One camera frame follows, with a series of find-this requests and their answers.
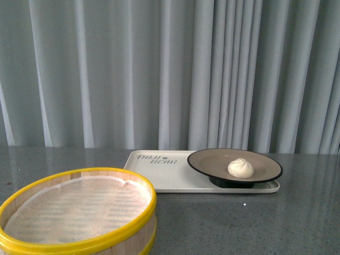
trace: white curtain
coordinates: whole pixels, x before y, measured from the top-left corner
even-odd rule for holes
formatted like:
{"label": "white curtain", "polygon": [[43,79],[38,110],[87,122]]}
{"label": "white curtain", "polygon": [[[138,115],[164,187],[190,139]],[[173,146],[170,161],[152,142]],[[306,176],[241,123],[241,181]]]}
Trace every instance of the white curtain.
{"label": "white curtain", "polygon": [[338,0],[0,0],[0,146],[339,154]]}

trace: white bun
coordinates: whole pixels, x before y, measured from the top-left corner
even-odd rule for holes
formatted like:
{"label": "white bun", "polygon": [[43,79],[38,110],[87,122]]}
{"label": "white bun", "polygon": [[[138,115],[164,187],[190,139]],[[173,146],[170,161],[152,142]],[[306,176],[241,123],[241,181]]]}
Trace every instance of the white bun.
{"label": "white bun", "polygon": [[253,175],[254,168],[244,158],[238,158],[229,163],[228,172],[237,178],[249,178]]}

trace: gray countertop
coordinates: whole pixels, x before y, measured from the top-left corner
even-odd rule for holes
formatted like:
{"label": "gray countertop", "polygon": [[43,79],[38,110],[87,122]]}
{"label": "gray countertop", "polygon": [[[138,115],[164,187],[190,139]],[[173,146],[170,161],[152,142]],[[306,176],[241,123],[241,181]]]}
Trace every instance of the gray countertop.
{"label": "gray countertop", "polygon": [[[132,150],[0,147],[0,202],[48,175],[123,168]],[[340,157],[265,154],[273,194],[158,194],[150,254],[340,254]]]}

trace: white tray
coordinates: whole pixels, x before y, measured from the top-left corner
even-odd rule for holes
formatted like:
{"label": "white tray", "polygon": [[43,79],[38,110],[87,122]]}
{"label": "white tray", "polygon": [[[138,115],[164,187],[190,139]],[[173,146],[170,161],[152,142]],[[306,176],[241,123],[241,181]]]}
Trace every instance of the white tray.
{"label": "white tray", "polygon": [[277,181],[256,183],[251,189],[220,188],[209,177],[192,169],[188,156],[194,151],[136,150],[124,169],[146,177],[157,193],[274,193],[280,188]]}

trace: bamboo steamer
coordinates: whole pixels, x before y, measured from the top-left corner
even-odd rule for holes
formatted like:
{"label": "bamboo steamer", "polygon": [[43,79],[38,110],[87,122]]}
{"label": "bamboo steamer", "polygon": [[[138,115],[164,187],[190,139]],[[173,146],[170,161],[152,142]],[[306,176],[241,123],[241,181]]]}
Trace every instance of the bamboo steamer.
{"label": "bamboo steamer", "polygon": [[[150,195],[145,209],[132,220],[105,234],[89,239],[65,243],[27,242],[10,236],[5,230],[10,225],[11,217],[17,215],[25,202],[55,186],[69,185],[70,182],[87,180],[86,178],[117,178],[138,187]],[[155,241],[156,235],[156,193],[153,185],[143,176],[119,168],[84,168],[52,175],[36,181],[9,197],[0,207],[0,254],[147,254]],[[53,227],[41,227],[39,231],[53,231]]]}

